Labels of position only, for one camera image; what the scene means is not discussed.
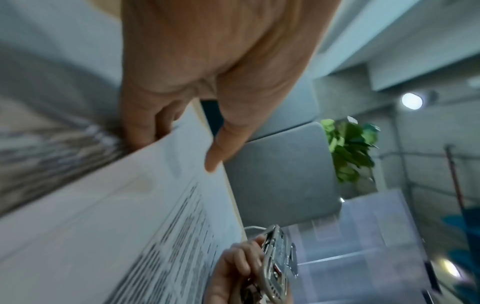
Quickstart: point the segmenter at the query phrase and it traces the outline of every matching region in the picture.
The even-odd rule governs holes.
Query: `paper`
[[[201,303],[241,226],[189,107],[158,143],[0,219],[0,302]]]

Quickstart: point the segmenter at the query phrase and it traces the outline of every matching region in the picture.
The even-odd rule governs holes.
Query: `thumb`
[[[214,172],[217,166],[237,153],[253,134],[255,128],[235,126],[225,121],[206,153],[205,169]]]

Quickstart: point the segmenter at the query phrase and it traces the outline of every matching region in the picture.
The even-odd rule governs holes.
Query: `document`
[[[187,108],[174,131],[0,218],[0,302],[202,302],[242,227],[211,135]]]

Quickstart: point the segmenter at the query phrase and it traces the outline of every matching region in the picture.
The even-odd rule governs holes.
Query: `keychain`
[[[259,276],[239,280],[228,304],[286,304],[289,276],[298,276],[297,249],[278,225],[270,226],[264,234],[265,256]]]

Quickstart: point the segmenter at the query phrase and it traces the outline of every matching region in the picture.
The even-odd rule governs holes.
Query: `ceiling light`
[[[445,269],[445,271],[450,273],[450,275],[454,277],[461,277],[459,269],[455,266],[455,264],[453,264],[449,260],[442,259],[441,266],[443,267],[443,269]]]
[[[411,110],[418,110],[424,105],[424,100],[414,93],[406,93],[401,97],[401,103]]]

